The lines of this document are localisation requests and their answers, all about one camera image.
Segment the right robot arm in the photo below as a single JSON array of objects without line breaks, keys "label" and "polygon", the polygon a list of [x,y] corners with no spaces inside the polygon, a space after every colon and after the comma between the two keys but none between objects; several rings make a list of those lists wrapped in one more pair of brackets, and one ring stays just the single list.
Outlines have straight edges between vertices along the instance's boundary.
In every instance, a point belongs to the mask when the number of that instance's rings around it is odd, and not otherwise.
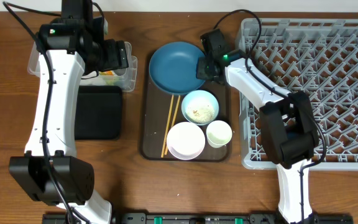
[{"label": "right robot arm", "polygon": [[315,166],[312,158],[319,137],[309,97],[276,85],[254,65],[249,54],[231,49],[219,29],[200,39],[205,56],[198,60],[196,77],[237,89],[259,113],[262,147],[277,167],[282,221],[313,223],[308,172]]}]

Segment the rice and food scraps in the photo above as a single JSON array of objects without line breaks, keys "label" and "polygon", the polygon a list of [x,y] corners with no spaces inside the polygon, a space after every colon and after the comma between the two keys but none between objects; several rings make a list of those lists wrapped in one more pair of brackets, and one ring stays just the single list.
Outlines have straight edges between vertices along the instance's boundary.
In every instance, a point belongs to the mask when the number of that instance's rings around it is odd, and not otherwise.
[{"label": "rice and food scraps", "polygon": [[186,115],[194,123],[207,123],[214,118],[215,110],[208,101],[195,100],[189,103]]}]

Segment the dark blue plate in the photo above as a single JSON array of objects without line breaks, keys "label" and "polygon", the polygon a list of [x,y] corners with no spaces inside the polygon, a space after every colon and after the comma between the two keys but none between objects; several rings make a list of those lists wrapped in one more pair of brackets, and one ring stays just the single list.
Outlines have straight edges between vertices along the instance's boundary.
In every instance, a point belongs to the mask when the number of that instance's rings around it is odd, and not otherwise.
[{"label": "dark blue plate", "polygon": [[150,78],[157,88],[170,95],[185,95],[204,84],[196,77],[198,59],[203,56],[197,46],[188,42],[165,44],[150,59]]}]

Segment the light blue bowl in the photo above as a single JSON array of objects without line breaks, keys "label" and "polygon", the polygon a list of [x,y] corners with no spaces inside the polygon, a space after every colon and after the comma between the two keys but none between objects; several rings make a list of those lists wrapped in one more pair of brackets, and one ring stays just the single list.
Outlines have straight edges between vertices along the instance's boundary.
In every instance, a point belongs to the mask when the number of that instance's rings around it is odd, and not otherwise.
[{"label": "light blue bowl", "polygon": [[198,126],[214,121],[219,114],[217,98],[205,90],[195,90],[187,94],[181,103],[184,118]]}]

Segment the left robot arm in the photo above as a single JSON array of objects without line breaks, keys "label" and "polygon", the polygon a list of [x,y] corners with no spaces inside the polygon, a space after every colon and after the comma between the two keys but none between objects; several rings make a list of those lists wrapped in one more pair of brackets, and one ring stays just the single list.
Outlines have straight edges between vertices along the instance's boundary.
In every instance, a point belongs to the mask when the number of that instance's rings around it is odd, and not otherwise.
[{"label": "left robot arm", "polygon": [[75,115],[81,78],[127,68],[123,41],[105,39],[108,23],[93,1],[63,1],[62,10],[32,33],[39,52],[40,87],[34,124],[9,173],[36,202],[65,210],[55,223],[114,223],[111,202],[94,189],[93,166],[77,157]]}]

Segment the yellow snack wrapper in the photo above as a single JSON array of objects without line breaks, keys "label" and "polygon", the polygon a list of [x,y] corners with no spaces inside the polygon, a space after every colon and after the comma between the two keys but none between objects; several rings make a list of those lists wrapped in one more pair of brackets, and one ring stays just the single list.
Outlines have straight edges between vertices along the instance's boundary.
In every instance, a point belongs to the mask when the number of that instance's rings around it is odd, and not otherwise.
[{"label": "yellow snack wrapper", "polygon": [[104,80],[106,85],[115,85],[117,81],[119,81],[119,76],[117,74],[110,70],[107,72],[99,72],[99,75]]}]

